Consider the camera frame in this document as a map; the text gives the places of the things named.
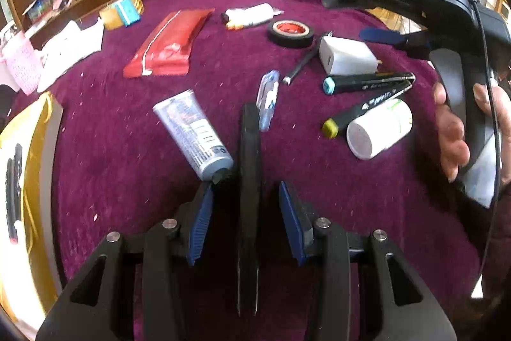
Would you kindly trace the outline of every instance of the red packet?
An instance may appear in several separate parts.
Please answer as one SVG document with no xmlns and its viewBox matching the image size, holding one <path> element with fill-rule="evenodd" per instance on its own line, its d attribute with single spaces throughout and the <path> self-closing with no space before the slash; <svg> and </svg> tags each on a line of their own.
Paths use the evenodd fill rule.
<svg viewBox="0 0 511 341">
<path fill-rule="evenodd" d="M 193 41 L 211 12 L 180 10 L 168 14 L 124 67 L 124 77 L 187 74 Z"/>
</svg>

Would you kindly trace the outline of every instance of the black pen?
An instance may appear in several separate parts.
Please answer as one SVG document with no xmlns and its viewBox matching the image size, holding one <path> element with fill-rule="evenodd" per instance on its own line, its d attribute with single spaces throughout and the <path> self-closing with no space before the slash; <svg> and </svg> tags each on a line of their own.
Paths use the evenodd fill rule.
<svg viewBox="0 0 511 341">
<path fill-rule="evenodd" d="M 331 94 L 352 91 L 375 90 L 395 86 L 403 81 L 415 81 L 413 73 L 375 73 L 354 75 L 332 75 L 323 81 L 323 91 Z"/>
<path fill-rule="evenodd" d="M 5 194 L 6 194 L 6 211 L 7 211 L 7 231 L 11 243 L 18 243 L 18 234 L 14 227 L 15 207 L 14 207 L 14 190 L 13 190 L 13 170 L 14 162 L 11 158 L 7 161 L 7 172 L 5 175 Z"/>
<path fill-rule="evenodd" d="M 390 100 L 391 98 L 401 96 L 401 94 L 411 88 L 411 82 L 404 81 L 385 89 L 383 92 L 380 92 L 375 96 L 372 96 L 367 101 L 356 104 L 347 110 L 343 110 L 323 123 L 323 127 L 321 128 L 323 135 L 325 135 L 328 139 L 333 139 L 339 134 L 339 132 L 344 131 L 352 120 L 366 114 L 367 111 L 373 109 L 379 104 L 382 104 L 383 102 L 386 102 L 387 100 Z"/>
<path fill-rule="evenodd" d="M 311 59 L 313 59 L 315 56 L 318 55 L 319 46 L 321 44 L 321 40 L 323 39 L 323 37 L 324 36 L 332 36 L 333 34 L 334 34 L 333 31 L 330 31 L 327 33 L 322 33 L 316 40 L 316 44 L 314 44 L 314 46 L 308 51 L 308 53 L 303 56 L 303 58 L 298 62 L 296 67 L 293 70 L 291 70 L 289 73 L 287 73 L 287 75 L 282 79 L 282 83 L 285 84 L 286 86 L 289 86 L 291 84 L 291 82 L 293 81 L 293 79 L 301 71 L 301 69 L 303 69 L 303 67 L 305 67 L 307 65 L 307 63 L 309 61 L 311 61 Z"/>
</svg>

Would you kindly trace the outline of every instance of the blue marker cap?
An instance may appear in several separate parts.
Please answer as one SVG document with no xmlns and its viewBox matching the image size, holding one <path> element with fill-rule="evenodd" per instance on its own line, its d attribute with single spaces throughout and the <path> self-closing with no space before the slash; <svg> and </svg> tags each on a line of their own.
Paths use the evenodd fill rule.
<svg viewBox="0 0 511 341">
<path fill-rule="evenodd" d="M 323 91 L 325 94 L 328 94 L 329 96 L 334 93 L 335 89 L 335 82 L 332 80 L 331 77 L 327 77 L 323 81 Z"/>
</svg>

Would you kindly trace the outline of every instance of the round table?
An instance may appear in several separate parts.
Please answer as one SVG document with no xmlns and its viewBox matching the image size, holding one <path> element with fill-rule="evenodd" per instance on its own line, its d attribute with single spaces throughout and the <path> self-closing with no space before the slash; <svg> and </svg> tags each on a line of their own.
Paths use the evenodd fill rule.
<svg viewBox="0 0 511 341">
<path fill-rule="evenodd" d="M 306 22 L 317 34 L 333 30 L 334 36 L 358 39 L 362 28 L 384 28 L 367 12 L 327 11 L 321 0 L 144 0 L 146 11 L 139 23 L 106 31 L 102 51 L 75 64 L 53 84 L 50 90 L 65 111 L 55 153 L 52 214 L 67 279 L 108 232 L 144 232 L 172 216 L 197 190 L 199 179 L 153 113 L 154 104 L 193 89 L 237 159 L 242 105 L 255 101 L 265 72 L 285 74 L 304 54 L 269 42 L 266 25 L 240 31 L 222 25 L 220 13 L 226 9 L 264 2 L 282 9 L 283 18 Z M 123 78 L 123 67 L 155 26 L 183 8 L 215 9 L 193 45 L 190 72 Z M 303 339 L 314 267 L 299 268 L 291 256 L 278 208 L 281 180 L 293 183 L 303 200 L 347 231 L 384 229 L 446 309 L 470 292 L 478 257 L 448 209 L 451 188 L 439 170 L 431 98 L 436 73 L 390 46 L 369 47 L 383 62 L 380 71 L 416 75 L 413 89 L 403 97 L 413 113 L 411 133 L 374 159 L 358 160 L 345 139 L 325 139 L 320 127 L 367 93 L 326 96 L 318 59 L 291 86 L 281 86 L 270 130 L 261 134 L 259 313 L 239 318 L 236 311 L 239 197 L 221 192 L 215 196 L 202 258 L 180 273 L 190 339 Z M 35 98 L 20 93 L 14 114 Z M 137 320 L 137 339 L 141 333 Z"/>
</svg>

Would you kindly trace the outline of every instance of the white charger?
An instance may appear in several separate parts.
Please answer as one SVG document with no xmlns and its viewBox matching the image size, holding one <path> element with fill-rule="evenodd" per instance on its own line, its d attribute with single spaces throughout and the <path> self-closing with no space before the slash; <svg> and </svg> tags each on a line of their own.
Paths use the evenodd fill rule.
<svg viewBox="0 0 511 341">
<path fill-rule="evenodd" d="M 319 59 L 327 75 L 373 74 L 379 63 L 365 43 L 333 36 L 321 39 Z"/>
</svg>

